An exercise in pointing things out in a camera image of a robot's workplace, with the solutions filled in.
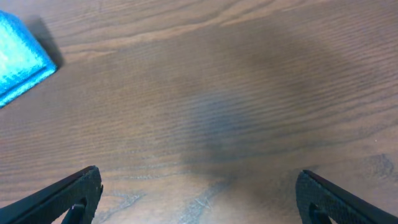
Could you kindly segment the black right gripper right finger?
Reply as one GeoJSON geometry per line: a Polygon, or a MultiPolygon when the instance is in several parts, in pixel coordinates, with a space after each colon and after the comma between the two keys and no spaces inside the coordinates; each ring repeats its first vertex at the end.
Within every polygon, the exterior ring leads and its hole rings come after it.
{"type": "Polygon", "coordinates": [[[310,170],[299,173],[296,203],[303,224],[397,224],[397,217],[310,170]]]}

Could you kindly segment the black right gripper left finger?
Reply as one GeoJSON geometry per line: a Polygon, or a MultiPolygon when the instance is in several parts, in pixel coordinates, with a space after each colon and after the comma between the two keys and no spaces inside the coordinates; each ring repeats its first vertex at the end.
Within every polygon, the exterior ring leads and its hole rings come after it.
{"type": "Polygon", "coordinates": [[[63,223],[90,224],[102,192],[100,170],[88,166],[1,208],[1,223],[52,223],[65,214],[63,223]]]}

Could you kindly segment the blue microfiber cloth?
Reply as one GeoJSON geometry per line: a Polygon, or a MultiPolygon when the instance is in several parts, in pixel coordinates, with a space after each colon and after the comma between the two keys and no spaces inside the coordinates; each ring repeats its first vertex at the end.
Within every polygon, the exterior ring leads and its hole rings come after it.
{"type": "Polygon", "coordinates": [[[1,107],[56,71],[56,64],[27,26],[1,11],[1,107]]]}

